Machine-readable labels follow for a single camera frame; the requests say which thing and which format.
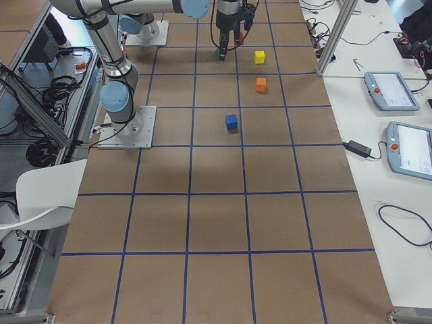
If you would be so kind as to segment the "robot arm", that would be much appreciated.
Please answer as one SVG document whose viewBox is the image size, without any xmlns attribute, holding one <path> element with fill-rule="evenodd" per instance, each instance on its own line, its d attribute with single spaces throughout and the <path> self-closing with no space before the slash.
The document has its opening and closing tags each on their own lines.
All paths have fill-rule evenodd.
<svg viewBox="0 0 432 324">
<path fill-rule="evenodd" d="M 142 41 L 150 41 L 159 35 L 159 27 L 153 13 L 121 14 L 119 25 L 125 36 L 134 35 Z"/>
<path fill-rule="evenodd" d="M 52 5 L 71 20 L 83 21 L 100 55 L 107 83 L 99 93 L 115 136 L 125 139 L 142 132 L 144 120 L 134 104 L 138 71 L 123 52 L 117 33 L 109 24 L 110 15 L 127 20 L 122 28 L 128 34 L 139 34 L 145 24 L 153 22 L 154 13 L 184 14 L 193 20 L 212 13 L 219 29 L 219 59 L 230 50 L 230 34 L 234 44 L 242 44 L 241 29 L 249 31 L 256 5 L 247 1 L 52 1 Z"/>
</svg>

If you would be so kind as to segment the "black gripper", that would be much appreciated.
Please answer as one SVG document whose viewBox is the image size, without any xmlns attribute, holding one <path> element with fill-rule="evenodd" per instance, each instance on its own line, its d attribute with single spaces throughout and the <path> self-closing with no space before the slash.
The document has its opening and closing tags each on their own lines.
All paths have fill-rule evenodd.
<svg viewBox="0 0 432 324">
<path fill-rule="evenodd" d="M 240 1 L 217 1 L 216 27 L 219 29 L 218 60 L 224 61 L 226 51 L 233 51 L 242 44 L 239 21 Z M 234 33 L 234 47 L 228 48 L 230 32 Z"/>
</svg>

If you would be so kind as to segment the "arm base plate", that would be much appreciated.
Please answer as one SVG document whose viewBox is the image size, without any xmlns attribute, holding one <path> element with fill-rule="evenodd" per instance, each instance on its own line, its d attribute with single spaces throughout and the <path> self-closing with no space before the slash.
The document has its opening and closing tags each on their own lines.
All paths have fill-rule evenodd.
<svg viewBox="0 0 432 324">
<path fill-rule="evenodd" d="M 169 21 L 154 20 L 145 24 L 139 34 L 128 34 L 127 47 L 163 47 L 167 43 Z"/>
<path fill-rule="evenodd" d="M 150 149 L 153 142 L 156 106 L 139 106 L 134 119 L 123 129 L 123 125 L 111 122 L 108 113 L 104 122 L 109 126 L 100 133 L 99 149 Z"/>
</svg>

